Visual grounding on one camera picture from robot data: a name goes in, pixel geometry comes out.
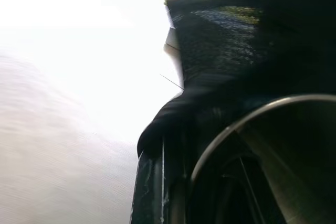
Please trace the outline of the metal cup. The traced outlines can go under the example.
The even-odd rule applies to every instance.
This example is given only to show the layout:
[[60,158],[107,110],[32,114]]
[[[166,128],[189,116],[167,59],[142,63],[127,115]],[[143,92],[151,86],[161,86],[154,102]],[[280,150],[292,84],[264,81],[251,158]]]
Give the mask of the metal cup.
[[336,95],[197,123],[187,224],[336,224]]

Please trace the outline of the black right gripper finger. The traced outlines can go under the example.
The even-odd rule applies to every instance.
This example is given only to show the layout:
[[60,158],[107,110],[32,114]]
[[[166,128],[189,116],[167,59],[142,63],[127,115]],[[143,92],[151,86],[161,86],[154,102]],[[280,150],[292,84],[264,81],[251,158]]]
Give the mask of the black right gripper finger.
[[130,224],[186,224],[183,137],[162,137],[139,156]]

